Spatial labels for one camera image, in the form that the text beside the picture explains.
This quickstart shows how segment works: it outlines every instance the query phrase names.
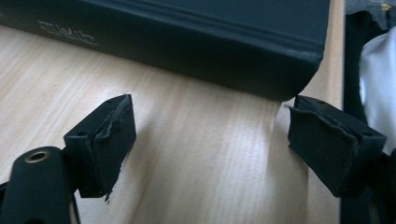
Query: dark green book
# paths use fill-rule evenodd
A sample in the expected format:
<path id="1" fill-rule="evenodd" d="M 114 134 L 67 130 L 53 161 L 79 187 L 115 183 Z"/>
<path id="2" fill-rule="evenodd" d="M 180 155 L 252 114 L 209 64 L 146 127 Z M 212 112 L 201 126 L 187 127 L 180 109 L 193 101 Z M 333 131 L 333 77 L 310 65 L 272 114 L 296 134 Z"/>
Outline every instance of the dark green book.
<path id="1" fill-rule="evenodd" d="M 329 4 L 0 0 L 0 24 L 285 101 L 318 70 Z"/>

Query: wooden table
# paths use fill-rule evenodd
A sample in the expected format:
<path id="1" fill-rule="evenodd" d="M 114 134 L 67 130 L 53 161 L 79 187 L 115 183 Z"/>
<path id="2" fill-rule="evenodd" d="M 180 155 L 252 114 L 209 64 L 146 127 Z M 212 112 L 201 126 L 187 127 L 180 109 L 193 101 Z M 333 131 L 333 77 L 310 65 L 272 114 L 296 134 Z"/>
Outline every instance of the wooden table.
<path id="1" fill-rule="evenodd" d="M 340 106 L 343 1 L 302 94 Z M 87 223 L 337 223 L 338 200 L 288 149 L 284 104 L 0 27 L 0 182 L 12 162 L 131 93 L 137 140 L 110 196 L 80 199 Z"/>

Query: white cloth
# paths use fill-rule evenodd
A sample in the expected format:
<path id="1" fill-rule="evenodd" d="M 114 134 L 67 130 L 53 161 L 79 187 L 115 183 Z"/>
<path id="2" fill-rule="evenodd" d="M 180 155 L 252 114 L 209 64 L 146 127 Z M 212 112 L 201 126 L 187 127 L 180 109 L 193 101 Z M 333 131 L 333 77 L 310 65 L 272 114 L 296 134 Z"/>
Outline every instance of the white cloth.
<path id="1" fill-rule="evenodd" d="M 384 152 L 390 154 L 396 148 L 396 27 L 363 47 L 360 76 L 367 122 L 388 138 Z"/>

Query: light wood surface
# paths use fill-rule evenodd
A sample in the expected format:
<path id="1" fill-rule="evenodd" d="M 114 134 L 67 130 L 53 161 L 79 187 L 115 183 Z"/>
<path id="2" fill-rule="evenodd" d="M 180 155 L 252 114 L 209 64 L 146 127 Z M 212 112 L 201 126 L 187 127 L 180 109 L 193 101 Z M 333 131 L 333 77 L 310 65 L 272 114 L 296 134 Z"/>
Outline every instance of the light wood surface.
<path id="1" fill-rule="evenodd" d="M 344 2 L 302 94 L 341 105 Z M 288 149 L 283 105 L 0 26 L 0 182 L 12 162 L 131 93 L 137 140 L 110 196 L 80 199 L 88 223 L 337 223 L 338 200 Z"/>

